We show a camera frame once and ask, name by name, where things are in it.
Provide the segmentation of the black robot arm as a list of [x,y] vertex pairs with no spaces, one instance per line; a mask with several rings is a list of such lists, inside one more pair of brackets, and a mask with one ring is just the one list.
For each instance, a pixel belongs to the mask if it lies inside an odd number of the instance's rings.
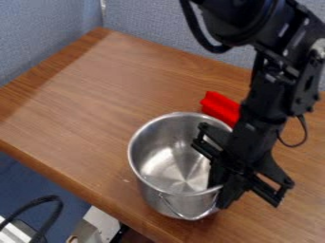
[[226,132],[201,122],[193,149],[211,161],[215,207],[226,209],[254,192],[278,206],[294,181],[271,157],[287,119],[304,119],[319,100],[325,68],[325,22],[295,0],[179,0],[187,25],[212,53],[256,51],[250,91],[235,126]]

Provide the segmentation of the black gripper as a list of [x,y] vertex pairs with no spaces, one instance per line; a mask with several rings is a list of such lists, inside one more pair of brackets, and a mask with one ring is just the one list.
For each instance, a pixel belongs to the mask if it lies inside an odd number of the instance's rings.
[[197,124],[191,146],[210,160],[208,187],[222,185],[218,209],[227,209],[247,191],[272,207],[279,206],[294,187],[294,181],[271,156],[284,123],[266,122],[243,112],[231,132],[204,121]]

